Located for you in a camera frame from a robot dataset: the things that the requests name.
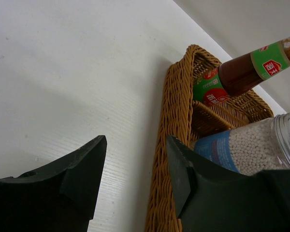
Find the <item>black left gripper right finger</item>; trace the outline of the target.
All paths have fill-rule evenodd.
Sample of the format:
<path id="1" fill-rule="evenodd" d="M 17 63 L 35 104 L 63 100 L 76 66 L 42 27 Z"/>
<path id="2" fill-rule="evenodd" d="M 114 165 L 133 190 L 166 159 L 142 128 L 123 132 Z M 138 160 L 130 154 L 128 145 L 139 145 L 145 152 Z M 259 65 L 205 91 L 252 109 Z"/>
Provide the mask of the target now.
<path id="1" fill-rule="evenodd" d="M 290 170 L 246 176 L 166 139 L 175 213 L 185 232 L 290 232 Z"/>

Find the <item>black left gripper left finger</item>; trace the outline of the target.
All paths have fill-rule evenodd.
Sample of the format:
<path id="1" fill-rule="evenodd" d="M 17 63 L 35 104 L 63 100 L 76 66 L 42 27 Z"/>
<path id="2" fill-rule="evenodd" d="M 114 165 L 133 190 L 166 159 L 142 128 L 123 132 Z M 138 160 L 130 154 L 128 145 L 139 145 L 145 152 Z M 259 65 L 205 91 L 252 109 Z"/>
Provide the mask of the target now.
<path id="1" fill-rule="evenodd" d="M 85 232 L 94 217 L 106 137 L 19 177 L 0 179 L 0 232 Z"/>

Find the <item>silver lid white spice bottle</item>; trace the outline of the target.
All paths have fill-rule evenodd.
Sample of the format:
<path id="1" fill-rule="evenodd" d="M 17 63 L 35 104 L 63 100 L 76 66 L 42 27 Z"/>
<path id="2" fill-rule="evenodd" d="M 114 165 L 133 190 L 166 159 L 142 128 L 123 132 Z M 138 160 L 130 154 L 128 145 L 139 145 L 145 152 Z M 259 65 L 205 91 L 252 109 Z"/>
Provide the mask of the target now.
<path id="1" fill-rule="evenodd" d="M 290 169 L 290 113 L 213 134 L 191 145 L 197 154 L 244 175 Z"/>

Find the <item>red sauce bottle yellow cap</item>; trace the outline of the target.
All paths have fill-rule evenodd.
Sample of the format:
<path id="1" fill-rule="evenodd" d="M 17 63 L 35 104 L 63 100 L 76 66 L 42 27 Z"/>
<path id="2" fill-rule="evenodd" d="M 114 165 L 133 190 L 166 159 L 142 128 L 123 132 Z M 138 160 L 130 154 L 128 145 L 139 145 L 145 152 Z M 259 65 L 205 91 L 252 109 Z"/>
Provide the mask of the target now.
<path id="1" fill-rule="evenodd" d="M 290 67 L 290 37 L 239 56 L 196 78 L 193 100 L 206 106 L 240 96 Z"/>

